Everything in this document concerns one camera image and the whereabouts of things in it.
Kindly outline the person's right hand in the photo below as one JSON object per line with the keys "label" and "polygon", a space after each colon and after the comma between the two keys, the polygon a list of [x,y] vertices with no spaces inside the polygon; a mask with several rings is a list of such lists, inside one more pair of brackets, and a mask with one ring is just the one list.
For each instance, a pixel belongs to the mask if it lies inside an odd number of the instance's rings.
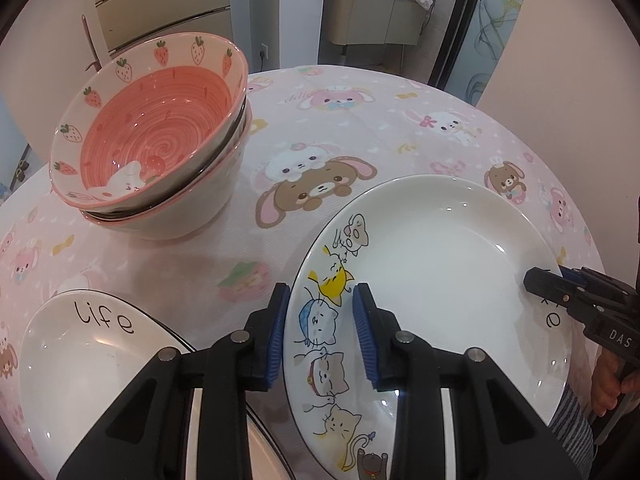
{"label": "person's right hand", "polygon": [[623,361],[615,353],[603,349],[597,359],[591,379],[591,407],[599,417],[616,408],[621,394],[636,392],[639,388],[639,372],[636,370],[625,379],[617,377]]}

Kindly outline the striped sleeve forearm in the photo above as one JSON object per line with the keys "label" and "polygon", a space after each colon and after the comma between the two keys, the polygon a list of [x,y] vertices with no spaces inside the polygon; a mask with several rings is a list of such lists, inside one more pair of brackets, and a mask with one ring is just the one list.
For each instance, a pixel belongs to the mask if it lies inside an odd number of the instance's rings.
{"label": "striped sleeve forearm", "polygon": [[580,478],[588,479],[596,455],[591,426],[576,394],[566,385],[549,428],[578,469]]}

